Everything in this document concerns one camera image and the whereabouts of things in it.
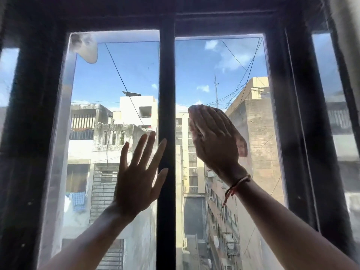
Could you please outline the person's left hand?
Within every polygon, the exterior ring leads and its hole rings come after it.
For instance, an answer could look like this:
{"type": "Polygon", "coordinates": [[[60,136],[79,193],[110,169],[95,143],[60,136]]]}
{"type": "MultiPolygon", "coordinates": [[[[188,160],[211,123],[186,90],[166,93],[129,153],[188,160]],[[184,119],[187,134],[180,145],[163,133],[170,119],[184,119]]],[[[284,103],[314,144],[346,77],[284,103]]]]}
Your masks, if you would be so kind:
{"type": "Polygon", "coordinates": [[[115,203],[120,204],[120,207],[131,207],[139,213],[155,201],[151,200],[151,189],[159,173],[159,164],[167,144],[166,139],[160,142],[154,156],[150,157],[146,168],[143,169],[140,167],[140,159],[147,135],[145,133],[140,137],[128,167],[120,169],[119,165],[114,196],[115,203]]]}

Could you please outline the person's right hand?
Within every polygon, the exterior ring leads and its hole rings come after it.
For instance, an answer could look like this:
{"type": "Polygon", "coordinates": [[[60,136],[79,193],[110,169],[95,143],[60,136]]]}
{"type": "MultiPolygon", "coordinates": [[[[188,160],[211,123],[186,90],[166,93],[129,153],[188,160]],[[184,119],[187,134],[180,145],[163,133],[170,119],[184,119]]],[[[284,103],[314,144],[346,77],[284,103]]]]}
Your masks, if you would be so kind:
{"type": "Polygon", "coordinates": [[[247,157],[248,146],[228,116],[207,105],[192,105],[188,114],[197,157],[228,187],[246,177],[239,158],[247,157]]]}

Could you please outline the person's left forearm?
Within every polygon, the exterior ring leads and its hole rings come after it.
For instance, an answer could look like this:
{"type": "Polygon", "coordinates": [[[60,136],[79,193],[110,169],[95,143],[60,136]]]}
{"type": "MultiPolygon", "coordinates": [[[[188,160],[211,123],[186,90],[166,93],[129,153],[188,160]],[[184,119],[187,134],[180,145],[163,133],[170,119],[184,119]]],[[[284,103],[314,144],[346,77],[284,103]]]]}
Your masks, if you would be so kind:
{"type": "Polygon", "coordinates": [[[113,202],[82,234],[37,270],[96,270],[117,236],[138,213],[113,202]]]}

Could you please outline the person's right forearm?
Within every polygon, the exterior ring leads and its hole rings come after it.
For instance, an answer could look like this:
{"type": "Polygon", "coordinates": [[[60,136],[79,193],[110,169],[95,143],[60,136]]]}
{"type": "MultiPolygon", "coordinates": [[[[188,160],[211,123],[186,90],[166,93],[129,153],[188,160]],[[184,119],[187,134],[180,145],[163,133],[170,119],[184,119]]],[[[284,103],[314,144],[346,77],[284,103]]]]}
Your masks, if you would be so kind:
{"type": "Polygon", "coordinates": [[[284,270],[360,270],[360,266],[254,181],[229,188],[252,218],[284,270]]]}

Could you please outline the weathered grey building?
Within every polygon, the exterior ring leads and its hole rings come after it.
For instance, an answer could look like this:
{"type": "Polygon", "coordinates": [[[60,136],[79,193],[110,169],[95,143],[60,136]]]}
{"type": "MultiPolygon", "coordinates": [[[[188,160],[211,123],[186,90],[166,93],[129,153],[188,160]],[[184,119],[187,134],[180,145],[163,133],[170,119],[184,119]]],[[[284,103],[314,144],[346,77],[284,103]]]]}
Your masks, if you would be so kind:
{"type": "MultiPolygon", "coordinates": [[[[72,104],[67,177],[61,236],[56,252],[84,232],[113,201],[124,143],[128,163],[144,131],[114,124],[112,110],[101,104],[72,104]],[[86,192],[86,210],[74,212],[72,192],[86,192]]],[[[117,236],[97,270],[155,270],[157,203],[153,202],[117,236]]]]}

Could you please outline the tall cream apartment building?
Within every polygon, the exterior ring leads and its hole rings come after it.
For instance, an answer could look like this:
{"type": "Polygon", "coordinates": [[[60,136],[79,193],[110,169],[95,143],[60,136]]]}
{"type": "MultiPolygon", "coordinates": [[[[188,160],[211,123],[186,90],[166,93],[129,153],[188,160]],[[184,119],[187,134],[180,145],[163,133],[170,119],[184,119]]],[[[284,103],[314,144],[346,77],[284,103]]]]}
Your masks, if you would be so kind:
{"type": "Polygon", "coordinates": [[[175,117],[175,141],[177,164],[181,168],[180,179],[183,194],[188,197],[204,197],[206,193],[205,165],[196,155],[187,110],[178,110],[175,117]]]}

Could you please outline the white rooftop building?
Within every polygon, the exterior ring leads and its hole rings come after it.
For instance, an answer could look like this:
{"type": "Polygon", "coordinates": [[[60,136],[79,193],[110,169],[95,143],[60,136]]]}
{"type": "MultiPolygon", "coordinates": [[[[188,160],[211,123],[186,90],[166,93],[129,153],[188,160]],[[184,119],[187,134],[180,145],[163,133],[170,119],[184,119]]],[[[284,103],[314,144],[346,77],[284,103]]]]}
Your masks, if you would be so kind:
{"type": "Polygon", "coordinates": [[[123,92],[118,109],[112,110],[114,124],[133,124],[144,131],[158,130],[158,101],[154,96],[123,92]]]}

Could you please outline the beige brick building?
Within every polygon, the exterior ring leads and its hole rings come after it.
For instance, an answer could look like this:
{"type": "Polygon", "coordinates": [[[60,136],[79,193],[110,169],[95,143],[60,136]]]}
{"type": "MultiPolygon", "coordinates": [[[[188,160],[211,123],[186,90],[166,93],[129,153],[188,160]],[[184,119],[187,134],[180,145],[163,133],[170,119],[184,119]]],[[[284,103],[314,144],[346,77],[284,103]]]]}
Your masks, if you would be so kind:
{"type": "MultiPolygon", "coordinates": [[[[248,154],[238,162],[258,186],[285,205],[268,77],[251,78],[225,113],[247,144],[248,154]]],[[[213,269],[284,270],[239,199],[231,196],[222,207],[228,186],[206,169],[213,269]]]]}

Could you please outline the clear glass window pane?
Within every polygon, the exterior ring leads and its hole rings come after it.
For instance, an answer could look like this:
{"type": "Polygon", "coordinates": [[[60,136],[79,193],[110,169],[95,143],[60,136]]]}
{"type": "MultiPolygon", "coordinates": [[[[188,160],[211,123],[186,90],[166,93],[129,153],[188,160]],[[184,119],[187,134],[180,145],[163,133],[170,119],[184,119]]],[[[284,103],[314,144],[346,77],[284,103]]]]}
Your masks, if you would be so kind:
{"type": "MultiPolygon", "coordinates": [[[[214,73],[219,109],[224,113],[251,78],[268,77],[266,42],[262,34],[177,38],[175,54],[176,112],[188,110],[192,104],[216,108],[214,73]]],[[[176,270],[214,270],[208,236],[209,199],[206,193],[205,196],[185,196],[180,171],[176,163],[176,270]]]]}

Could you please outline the blue checked laundry cloth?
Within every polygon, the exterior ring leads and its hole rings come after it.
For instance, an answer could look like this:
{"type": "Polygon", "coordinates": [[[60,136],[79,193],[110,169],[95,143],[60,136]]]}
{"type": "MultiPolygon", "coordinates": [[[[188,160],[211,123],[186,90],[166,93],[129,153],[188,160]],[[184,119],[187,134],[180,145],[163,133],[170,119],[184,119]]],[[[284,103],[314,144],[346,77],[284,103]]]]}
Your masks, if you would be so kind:
{"type": "Polygon", "coordinates": [[[86,209],[86,192],[72,192],[69,195],[73,212],[83,212],[86,209]]]}

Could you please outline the glass pane with white scrap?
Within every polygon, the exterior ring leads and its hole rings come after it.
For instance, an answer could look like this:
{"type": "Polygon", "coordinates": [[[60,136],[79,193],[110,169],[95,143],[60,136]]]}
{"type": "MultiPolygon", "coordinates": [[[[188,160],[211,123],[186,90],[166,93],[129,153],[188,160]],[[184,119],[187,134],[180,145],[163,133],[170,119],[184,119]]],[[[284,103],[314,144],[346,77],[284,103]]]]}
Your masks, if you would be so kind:
{"type": "Polygon", "coordinates": [[[96,63],[87,63],[79,54],[70,52],[70,38],[64,55],[35,269],[58,253],[56,247],[61,242],[71,105],[101,104],[109,110],[118,109],[124,91],[158,97],[155,93],[158,91],[159,31],[90,33],[97,41],[96,63]]]}

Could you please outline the white film scrap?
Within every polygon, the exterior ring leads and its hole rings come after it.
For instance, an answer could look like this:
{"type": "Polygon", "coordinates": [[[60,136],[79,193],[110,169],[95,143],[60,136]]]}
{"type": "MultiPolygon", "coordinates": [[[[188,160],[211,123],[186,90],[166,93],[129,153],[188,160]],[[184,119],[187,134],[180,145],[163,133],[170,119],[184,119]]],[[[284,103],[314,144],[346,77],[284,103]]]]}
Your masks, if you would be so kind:
{"type": "Polygon", "coordinates": [[[98,60],[98,44],[90,32],[72,33],[70,35],[70,52],[79,54],[87,63],[98,60]]]}

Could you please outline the narrow side glass pane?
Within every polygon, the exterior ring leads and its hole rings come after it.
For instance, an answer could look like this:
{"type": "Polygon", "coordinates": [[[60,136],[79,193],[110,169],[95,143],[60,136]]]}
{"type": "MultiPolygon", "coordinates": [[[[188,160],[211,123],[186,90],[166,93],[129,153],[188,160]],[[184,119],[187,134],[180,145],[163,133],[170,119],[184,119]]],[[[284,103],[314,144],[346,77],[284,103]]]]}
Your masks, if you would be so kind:
{"type": "Polygon", "coordinates": [[[344,191],[345,208],[349,216],[356,254],[360,256],[360,154],[331,35],[313,33],[312,39],[344,191]]]}
{"type": "Polygon", "coordinates": [[[4,48],[0,54],[0,143],[16,72],[19,48],[4,48]]]}

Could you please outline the black window frame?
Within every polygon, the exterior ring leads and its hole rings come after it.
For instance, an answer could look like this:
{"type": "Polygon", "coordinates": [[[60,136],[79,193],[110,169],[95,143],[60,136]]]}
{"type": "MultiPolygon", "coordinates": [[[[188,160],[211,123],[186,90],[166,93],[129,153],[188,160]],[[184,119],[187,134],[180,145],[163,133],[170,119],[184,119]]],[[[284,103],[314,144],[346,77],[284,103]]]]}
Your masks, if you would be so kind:
{"type": "MultiPolygon", "coordinates": [[[[65,77],[65,50],[70,31],[111,31],[125,27],[157,27],[160,30],[160,133],[168,141],[160,167],[169,168],[169,177],[160,194],[160,234],[156,266],[175,270],[175,38],[176,14],[169,8],[175,0],[0,0],[0,54],[18,43],[20,54],[10,94],[0,143],[0,270],[35,270],[41,256],[43,222],[47,216],[50,168],[58,141],[55,127],[60,122],[65,77]],[[116,17],[85,17],[86,9],[113,12],[115,5],[143,11],[116,17]]],[[[343,251],[351,248],[349,216],[327,207],[320,191],[344,194],[332,182],[340,182],[335,169],[320,171],[335,163],[335,149],[327,156],[320,149],[330,147],[330,122],[325,117],[325,99],[320,96],[320,74],[315,50],[305,26],[302,0],[290,0],[275,12],[249,15],[247,27],[235,20],[223,28],[251,31],[262,28],[270,49],[270,77],[276,90],[272,100],[278,110],[280,151],[285,156],[286,191],[290,209],[314,225],[343,251]]]]}

